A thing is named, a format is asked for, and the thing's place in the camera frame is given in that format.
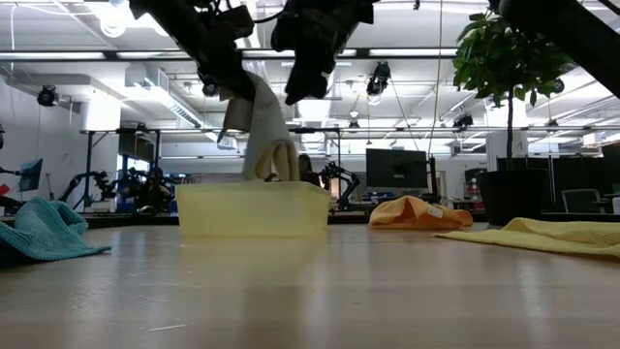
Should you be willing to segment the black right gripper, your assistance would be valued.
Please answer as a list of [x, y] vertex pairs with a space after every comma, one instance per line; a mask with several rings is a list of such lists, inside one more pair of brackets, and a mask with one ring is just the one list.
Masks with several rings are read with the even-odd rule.
[[289, 106], [312, 97], [323, 99], [335, 58], [361, 23], [374, 23], [375, 0], [289, 0], [277, 17], [270, 44], [292, 50], [285, 92]]

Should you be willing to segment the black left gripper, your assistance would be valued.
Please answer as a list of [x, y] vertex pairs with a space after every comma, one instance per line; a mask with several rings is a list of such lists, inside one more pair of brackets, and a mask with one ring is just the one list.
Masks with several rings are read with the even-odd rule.
[[198, 66], [202, 92], [213, 97], [227, 89], [233, 97], [253, 102], [256, 89], [242, 67], [240, 52], [225, 32], [207, 31], [195, 41], [192, 54]]

